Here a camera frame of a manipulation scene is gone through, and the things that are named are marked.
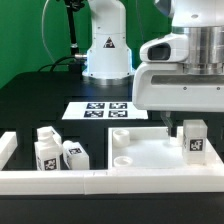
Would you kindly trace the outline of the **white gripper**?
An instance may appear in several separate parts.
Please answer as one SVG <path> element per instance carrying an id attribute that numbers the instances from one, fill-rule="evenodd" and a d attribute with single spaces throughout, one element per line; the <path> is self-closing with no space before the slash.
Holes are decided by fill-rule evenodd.
<path id="1" fill-rule="evenodd" d="M 143 62 L 134 77 L 132 102 L 140 110 L 162 111 L 168 135 L 176 137 L 170 111 L 224 112 L 224 75 L 189 75 L 177 63 Z"/>

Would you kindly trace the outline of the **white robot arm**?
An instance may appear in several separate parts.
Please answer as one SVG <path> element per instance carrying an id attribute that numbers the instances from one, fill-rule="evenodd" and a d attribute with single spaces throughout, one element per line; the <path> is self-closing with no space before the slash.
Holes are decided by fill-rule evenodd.
<path id="1" fill-rule="evenodd" d="M 224 112 L 224 0 L 154 0 L 172 19 L 172 31 L 144 43 L 133 76 L 132 102 L 159 111 L 173 135 L 169 113 Z M 92 46 L 87 80 L 120 83 L 132 71 L 119 0 L 89 0 Z"/>

